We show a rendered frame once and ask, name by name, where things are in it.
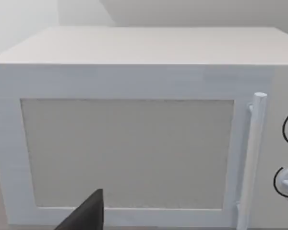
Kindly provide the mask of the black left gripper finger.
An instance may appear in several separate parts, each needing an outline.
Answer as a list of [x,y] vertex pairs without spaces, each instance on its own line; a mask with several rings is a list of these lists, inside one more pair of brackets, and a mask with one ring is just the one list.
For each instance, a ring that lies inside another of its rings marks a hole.
[[54,230],[103,230],[103,226],[103,189],[97,189]]

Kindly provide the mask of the pale microwave door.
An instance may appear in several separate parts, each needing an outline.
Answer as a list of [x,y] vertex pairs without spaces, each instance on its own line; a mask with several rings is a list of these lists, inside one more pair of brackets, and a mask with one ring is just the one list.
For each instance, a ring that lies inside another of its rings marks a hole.
[[57,225],[103,187],[113,227],[234,227],[257,65],[0,63],[11,225]]

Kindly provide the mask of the pale microwave oven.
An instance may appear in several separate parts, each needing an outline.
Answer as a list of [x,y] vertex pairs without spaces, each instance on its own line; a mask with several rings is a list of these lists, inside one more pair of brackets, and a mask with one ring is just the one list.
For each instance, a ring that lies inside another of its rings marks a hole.
[[[1,53],[0,63],[273,67],[248,228],[288,229],[288,198],[273,187],[275,173],[288,167],[288,143],[282,136],[288,116],[288,34],[275,28],[55,27]],[[241,147],[237,216],[251,104]]]

